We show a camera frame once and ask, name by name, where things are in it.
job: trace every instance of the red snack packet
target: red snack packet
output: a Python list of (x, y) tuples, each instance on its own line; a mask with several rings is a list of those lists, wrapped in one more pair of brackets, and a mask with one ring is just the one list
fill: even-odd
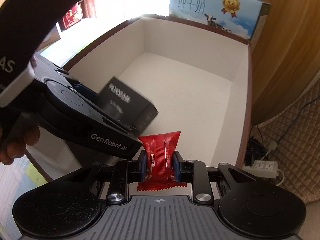
[(137, 190), (160, 190), (175, 186), (186, 187), (187, 183), (175, 181), (171, 167), (172, 155), (178, 144), (179, 132), (138, 137), (147, 152), (147, 174)]

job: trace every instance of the gold medal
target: gold medal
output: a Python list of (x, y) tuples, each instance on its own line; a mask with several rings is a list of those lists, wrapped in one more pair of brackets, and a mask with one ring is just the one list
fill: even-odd
[(231, 13), (231, 17), (237, 17), (236, 12), (240, 9), (239, 0), (222, 0), (223, 9), (221, 12), (223, 14), (229, 12)]

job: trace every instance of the white power strip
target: white power strip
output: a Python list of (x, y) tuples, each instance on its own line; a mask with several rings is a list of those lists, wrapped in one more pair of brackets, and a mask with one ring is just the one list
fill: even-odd
[(278, 163), (274, 161), (255, 160), (252, 167), (243, 166), (242, 169), (254, 176), (275, 179), (278, 176)]

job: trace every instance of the socket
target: socket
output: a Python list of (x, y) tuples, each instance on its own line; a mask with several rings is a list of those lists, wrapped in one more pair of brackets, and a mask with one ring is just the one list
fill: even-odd
[(242, 169), (254, 176), (275, 179), (278, 176), (278, 163), (275, 161), (255, 160), (253, 165), (243, 166)]

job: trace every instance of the finger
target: finger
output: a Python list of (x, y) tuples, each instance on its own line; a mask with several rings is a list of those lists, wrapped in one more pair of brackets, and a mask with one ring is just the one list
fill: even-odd
[(7, 155), (9, 158), (22, 157), (27, 151), (27, 145), (22, 139), (10, 142), (7, 145)]
[(39, 127), (31, 127), (26, 133), (24, 134), (24, 141), (29, 146), (35, 145), (40, 138), (40, 129)]
[(13, 163), (13, 159), (10, 158), (8, 155), (7, 155), (7, 152), (6, 151), (1, 151), (0, 152), (0, 162), (2, 162), (4, 165), (10, 165)]

